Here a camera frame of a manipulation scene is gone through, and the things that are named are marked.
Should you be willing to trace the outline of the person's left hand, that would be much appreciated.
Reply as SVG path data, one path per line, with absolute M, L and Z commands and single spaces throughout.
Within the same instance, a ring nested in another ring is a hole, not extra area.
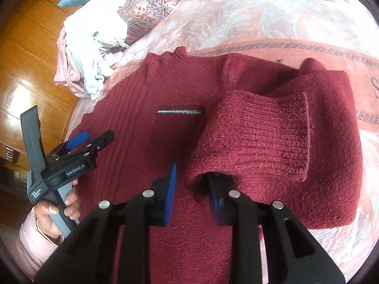
M 71 220 L 77 220 L 80 217 L 81 199 L 78 194 L 78 179 L 72 181 L 72 189 L 66 195 L 65 204 L 66 208 L 64 214 Z M 34 206 L 34 211 L 37 217 L 37 222 L 41 232 L 47 235 L 50 239 L 57 240 L 61 236 L 59 228 L 52 221 L 51 215 L 58 215 L 59 208 L 53 203 L 42 200 Z

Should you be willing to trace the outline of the pink jacket left forearm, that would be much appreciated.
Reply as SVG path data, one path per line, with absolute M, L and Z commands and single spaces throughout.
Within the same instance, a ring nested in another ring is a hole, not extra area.
M 63 241 L 62 235 L 54 242 L 41 231 L 35 210 L 32 208 L 8 250 L 21 271 L 34 281 L 39 269 Z

